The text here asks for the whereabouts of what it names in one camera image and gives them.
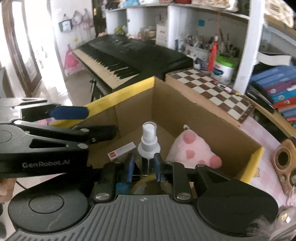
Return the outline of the wooden chess board box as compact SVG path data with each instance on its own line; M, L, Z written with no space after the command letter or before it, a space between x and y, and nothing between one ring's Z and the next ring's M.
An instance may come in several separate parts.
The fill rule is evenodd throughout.
M244 97L231 93L224 85L219 85L217 81L194 68L167 73L165 82L192 102L237 127L255 109Z

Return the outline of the yellow packing tape roll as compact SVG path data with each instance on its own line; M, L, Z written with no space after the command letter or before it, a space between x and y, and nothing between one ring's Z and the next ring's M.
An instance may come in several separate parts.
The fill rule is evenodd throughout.
M168 182L161 183L155 174L141 178L130 190L132 195L163 195L172 193L172 185Z

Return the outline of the brown retro radio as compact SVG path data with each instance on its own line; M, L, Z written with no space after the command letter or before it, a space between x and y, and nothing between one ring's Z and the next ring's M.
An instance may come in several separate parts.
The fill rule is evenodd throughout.
M284 194L295 187L296 148L295 137L284 140L274 151L272 165Z

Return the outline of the white spray bottle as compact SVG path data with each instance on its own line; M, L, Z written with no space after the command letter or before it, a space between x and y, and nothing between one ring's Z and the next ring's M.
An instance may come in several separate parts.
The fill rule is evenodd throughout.
M147 121L142 125L142 137L137 150L142 158L142 173L149 175L154 166L154 154L161 151L157 137L157 125L154 122Z

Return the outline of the white green lidded tub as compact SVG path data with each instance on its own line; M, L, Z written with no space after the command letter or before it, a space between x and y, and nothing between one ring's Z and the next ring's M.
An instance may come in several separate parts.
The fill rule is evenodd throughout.
M231 82L237 64L237 58L228 58L217 55L213 65L211 77L224 85L228 85Z

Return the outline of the white bookshelf unit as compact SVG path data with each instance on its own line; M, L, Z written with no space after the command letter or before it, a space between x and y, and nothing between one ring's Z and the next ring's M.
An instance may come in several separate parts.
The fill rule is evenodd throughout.
M202 35L205 40L220 33L230 36L240 49L241 59L234 90L246 92L257 54L260 50L279 50L295 56L295 31L265 13L265 1L250 1L249 14L237 14L197 4L157 3L106 9L106 30L114 34L126 26L130 36L138 36L150 26L157 28L157 39L174 49L175 41L188 35Z

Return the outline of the yellow cardboard box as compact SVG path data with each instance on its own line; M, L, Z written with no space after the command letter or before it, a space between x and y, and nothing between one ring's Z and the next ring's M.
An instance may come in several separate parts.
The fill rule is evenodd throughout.
M151 77L87 105L85 120L57 120L54 126L115 125L116 137L111 141L92 144L88 163L100 168L110 161L108 153L130 142L140 143L142 126L147 121L157 125L161 157L167 158L174 140L186 129L205 140L221 158L221 171L245 183L250 183L264 148L238 127L185 97L174 87Z

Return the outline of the pink plush paw toy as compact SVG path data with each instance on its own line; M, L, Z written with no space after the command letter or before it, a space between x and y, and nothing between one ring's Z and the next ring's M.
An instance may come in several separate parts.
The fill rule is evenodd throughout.
M194 169L197 164L218 169L222 160L214 154L206 141L193 130L185 128L175 139L166 158L167 162L182 163L185 168Z

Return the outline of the small red white box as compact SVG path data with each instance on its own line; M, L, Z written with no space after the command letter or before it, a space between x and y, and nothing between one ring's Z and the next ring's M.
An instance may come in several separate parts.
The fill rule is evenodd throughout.
M112 162L121 162L126 159L129 153L135 153L136 145L134 142L130 142L114 151L108 153L108 157Z

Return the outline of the pink cartoon desk mat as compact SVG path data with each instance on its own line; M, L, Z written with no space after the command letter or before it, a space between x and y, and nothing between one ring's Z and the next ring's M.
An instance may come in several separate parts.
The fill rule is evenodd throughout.
M248 117L241 125L241 130L264 148L264 153L257 166L257 172L250 184L270 194L279 207L283 206L287 196L281 188L280 181L271 163L273 153L280 142L251 117Z

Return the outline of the black electronic keyboard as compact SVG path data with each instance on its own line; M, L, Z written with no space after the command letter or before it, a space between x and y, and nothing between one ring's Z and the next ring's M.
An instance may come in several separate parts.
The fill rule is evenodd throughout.
M167 73L193 66L183 53L118 35L93 39L73 54L108 93L153 76L164 80Z

